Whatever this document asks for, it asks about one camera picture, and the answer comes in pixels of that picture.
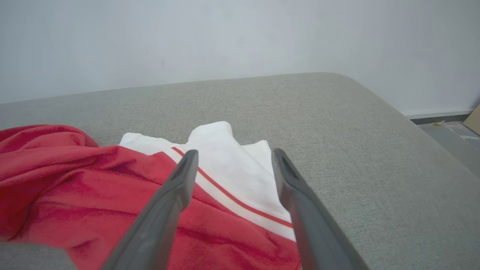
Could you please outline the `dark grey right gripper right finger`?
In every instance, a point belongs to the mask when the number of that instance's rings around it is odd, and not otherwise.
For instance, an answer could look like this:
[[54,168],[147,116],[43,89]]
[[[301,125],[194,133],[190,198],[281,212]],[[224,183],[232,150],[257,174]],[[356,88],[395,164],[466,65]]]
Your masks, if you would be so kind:
[[366,270],[346,234],[280,148],[271,152],[277,194],[290,213],[304,270]]

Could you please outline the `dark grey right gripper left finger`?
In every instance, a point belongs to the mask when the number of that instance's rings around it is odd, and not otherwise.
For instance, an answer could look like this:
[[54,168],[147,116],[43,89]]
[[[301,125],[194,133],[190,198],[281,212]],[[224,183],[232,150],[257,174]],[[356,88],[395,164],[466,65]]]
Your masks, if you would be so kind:
[[193,196],[198,160],[197,150],[186,152],[121,238],[103,270],[167,269],[180,214]]

